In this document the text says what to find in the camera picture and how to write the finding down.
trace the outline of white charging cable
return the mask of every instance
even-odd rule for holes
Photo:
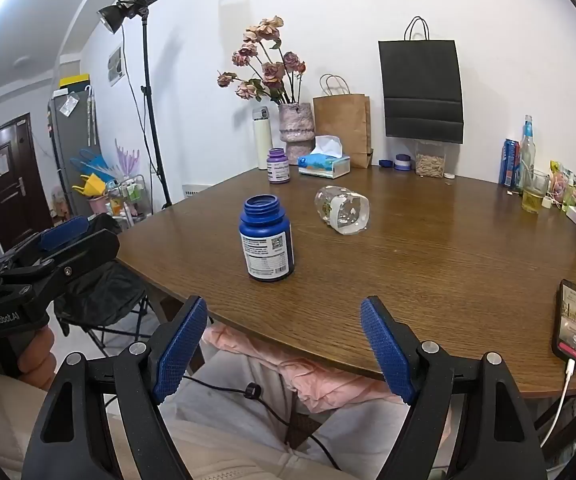
[[[548,433],[546,433],[546,436],[542,440],[542,446],[541,447],[543,447],[543,445],[546,444],[546,441],[548,440],[550,434],[552,433],[552,430],[555,429],[555,424],[557,423],[559,415],[561,414],[561,407],[564,404],[564,398],[566,397],[566,391],[568,389],[568,384],[570,383],[570,378],[572,377],[572,374],[574,371],[575,371],[575,362],[572,359],[568,359],[568,363],[566,364],[566,382],[564,383],[564,390],[562,391],[561,399],[559,400],[559,407],[557,408],[557,414],[555,415],[555,419],[552,421],[552,425],[551,425],[550,429],[548,430]]]

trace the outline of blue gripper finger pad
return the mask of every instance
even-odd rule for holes
[[[75,216],[61,225],[43,232],[39,238],[39,249],[53,251],[87,232],[90,222],[85,216]]]
[[[159,404],[177,391],[207,322],[208,307],[203,298],[199,298],[159,359],[157,384],[152,389],[153,397]]]
[[[369,298],[361,302],[360,317],[363,332],[390,391],[401,396],[406,404],[412,403],[416,392],[410,381],[408,361]]]

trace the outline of glass jar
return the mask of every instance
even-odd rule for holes
[[[442,142],[417,140],[415,173],[421,176],[444,177],[446,146]]]
[[[112,216],[119,216],[121,211],[123,211],[123,197],[116,181],[106,184],[105,193],[110,200],[108,202],[108,213]]]

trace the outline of white tissue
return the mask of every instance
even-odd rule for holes
[[[317,153],[341,158],[343,156],[341,140],[339,140],[339,137],[332,135],[321,135],[315,137],[315,149],[312,150],[311,155],[315,155]]]

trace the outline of black paper bag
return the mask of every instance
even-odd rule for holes
[[[419,21],[425,39],[413,41]],[[454,41],[430,40],[427,23],[417,16],[404,41],[380,41],[379,54],[386,136],[462,144],[462,80]]]

